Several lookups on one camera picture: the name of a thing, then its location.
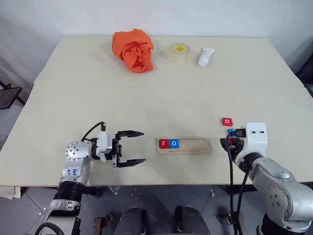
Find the clear packing tape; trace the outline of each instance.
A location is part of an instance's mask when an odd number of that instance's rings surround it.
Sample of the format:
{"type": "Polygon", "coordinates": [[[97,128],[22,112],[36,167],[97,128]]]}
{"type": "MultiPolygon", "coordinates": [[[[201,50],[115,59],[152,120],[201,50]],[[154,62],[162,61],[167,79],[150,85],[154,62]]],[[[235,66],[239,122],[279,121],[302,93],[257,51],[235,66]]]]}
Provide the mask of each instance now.
{"type": "Polygon", "coordinates": [[[183,64],[188,61],[190,47],[185,43],[174,43],[170,46],[168,59],[173,63],[183,64]]]}

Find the wall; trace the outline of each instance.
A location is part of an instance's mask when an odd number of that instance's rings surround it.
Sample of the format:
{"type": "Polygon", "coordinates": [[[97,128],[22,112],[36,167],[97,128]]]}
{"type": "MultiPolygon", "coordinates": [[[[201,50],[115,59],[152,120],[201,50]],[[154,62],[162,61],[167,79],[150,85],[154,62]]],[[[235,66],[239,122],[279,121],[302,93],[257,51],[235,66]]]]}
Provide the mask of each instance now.
{"type": "Polygon", "coordinates": [[[312,0],[2,0],[0,78],[28,91],[62,34],[270,37],[296,72],[312,53],[312,0]]]}

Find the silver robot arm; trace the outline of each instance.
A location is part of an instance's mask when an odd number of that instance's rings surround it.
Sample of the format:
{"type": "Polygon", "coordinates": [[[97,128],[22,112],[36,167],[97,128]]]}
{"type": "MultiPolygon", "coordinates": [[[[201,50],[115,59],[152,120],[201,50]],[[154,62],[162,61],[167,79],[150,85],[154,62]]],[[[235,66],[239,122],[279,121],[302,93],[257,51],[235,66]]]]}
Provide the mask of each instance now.
{"type": "Polygon", "coordinates": [[[82,194],[90,175],[90,162],[101,160],[105,163],[112,160],[113,167],[128,167],[137,165],[145,159],[127,160],[120,162],[122,146],[119,144],[122,136],[137,137],[143,133],[136,131],[121,131],[113,138],[105,130],[105,123],[100,122],[91,128],[81,141],[69,144],[65,150],[66,163],[59,182],[57,193],[46,211],[43,221],[35,235],[79,235],[80,222],[77,218],[82,194]],[[87,135],[98,125],[101,131],[96,138],[86,139],[87,135]]]}
{"type": "Polygon", "coordinates": [[[248,123],[242,129],[228,132],[234,137],[230,144],[232,160],[242,171],[249,172],[255,188],[266,197],[266,215],[258,228],[259,234],[305,233],[313,220],[313,190],[265,157],[268,143],[265,124],[248,123]]]}

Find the orange cloth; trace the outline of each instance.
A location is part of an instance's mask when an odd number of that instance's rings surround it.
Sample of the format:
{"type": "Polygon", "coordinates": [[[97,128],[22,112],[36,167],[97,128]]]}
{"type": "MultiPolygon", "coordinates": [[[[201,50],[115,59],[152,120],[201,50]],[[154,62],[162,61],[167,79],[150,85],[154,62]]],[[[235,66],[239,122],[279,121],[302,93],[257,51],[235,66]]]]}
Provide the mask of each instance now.
{"type": "Polygon", "coordinates": [[[153,44],[150,37],[141,29],[134,28],[130,32],[116,32],[113,35],[112,51],[124,61],[125,66],[132,72],[153,70],[151,49],[153,44]]]}

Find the gray floor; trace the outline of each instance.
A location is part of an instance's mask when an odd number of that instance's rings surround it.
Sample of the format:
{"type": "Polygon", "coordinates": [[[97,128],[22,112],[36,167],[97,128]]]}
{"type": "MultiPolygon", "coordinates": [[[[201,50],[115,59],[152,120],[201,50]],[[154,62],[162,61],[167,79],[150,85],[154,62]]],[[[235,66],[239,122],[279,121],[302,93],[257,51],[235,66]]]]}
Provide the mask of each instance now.
{"type": "MultiPolygon", "coordinates": [[[[33,235],[55,191],[49,188],[27,188],[21,199],[8,200],[0,197],[0,235],[33,235]]],[[[223,225],[216,218],[218,211],[229,210],[229,196],[219,186],[143,186],[121,187],[117,195],[104,188],[100,198],[83,195],[78,216],[82,219],[81,235],[93,234],[95,217],[113,212],[117,222],[124,211],[134,206],[149,212],[152,233],[171,233],[173,214],[178,205],[198,209],[212,235],[233,234],[231,226],[223,225]],[[210,189],[214,191],[214,197],[211,196],[210,189]]],[[[255,234],[255,228],[261,223],[265,213],[262,195],[256,191],[244,193],[242,211],[248,234],[255,234]]],[[[112,223],[103,234],[112,235],[115,226],[116,223],[112,223]]]]}

